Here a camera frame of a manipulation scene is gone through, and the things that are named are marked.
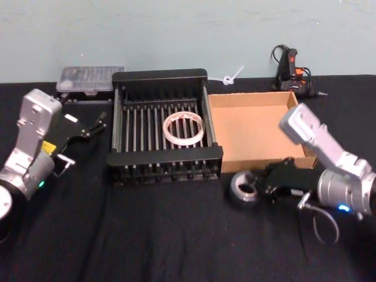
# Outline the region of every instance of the black table cloth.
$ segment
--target black table cloth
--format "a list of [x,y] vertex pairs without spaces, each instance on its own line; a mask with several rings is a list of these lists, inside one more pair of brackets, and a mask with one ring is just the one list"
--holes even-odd
[[[210,82],[210,93],[264,92],[272,79]],[[376,166],[376,76],[316,77],[326,98],[306,100],[349,152]],[[17,136],[23,95],[55,92],[54,83],[0,85],[0,163]],[[66,105],[90,125],[110,104]],[[77,161],[49,179],[28,204],[22,224],[0,247],[0,281],[374,281],[376,219],[333,211],[338,244],[320,244],[311,213],[294,200],[235,209],[227,199],[231,175],[220,180],[112,187],[105,159],[110,130],[74,145]],[[320,224],[330,235],[330,226]]]

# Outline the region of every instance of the clear plastic case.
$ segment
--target clear plastic case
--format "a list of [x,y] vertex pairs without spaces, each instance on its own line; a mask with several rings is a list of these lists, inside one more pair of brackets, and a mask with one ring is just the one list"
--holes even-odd
[[84,92],[94,96],[98,91],[112,91],[112,75],[123,72],[123,66],[67,66],[56,85],[58,92]]

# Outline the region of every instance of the wall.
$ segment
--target wall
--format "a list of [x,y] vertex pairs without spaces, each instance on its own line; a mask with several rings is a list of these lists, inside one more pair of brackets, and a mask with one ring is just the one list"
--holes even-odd
[[0,0],[0,82],[95,64],[273,76],[279,43],[313,75],[375,74],[376,1]]

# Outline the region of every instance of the white cable tie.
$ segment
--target white cable tie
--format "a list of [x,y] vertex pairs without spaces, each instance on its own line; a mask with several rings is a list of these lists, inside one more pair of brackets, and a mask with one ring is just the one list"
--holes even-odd
[[244,69],[244,65],[241,66],[240,69],[233,76],[226,75],[224,78],[209,77],[208,80],[216,80],[216,81],[223,82],[224,85],[232,85],[234,84],[234,79],[242,72],[243,69]]

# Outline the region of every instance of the cardboard box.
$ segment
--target cardboard box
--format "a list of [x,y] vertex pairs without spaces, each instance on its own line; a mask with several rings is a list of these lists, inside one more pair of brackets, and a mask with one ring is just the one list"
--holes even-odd
[[278,126],[297,104],[292,92],[209,95],[216,139],[224,150],[222,172],[263,169],[286,157],[312,168],[313,152],[295,145]]

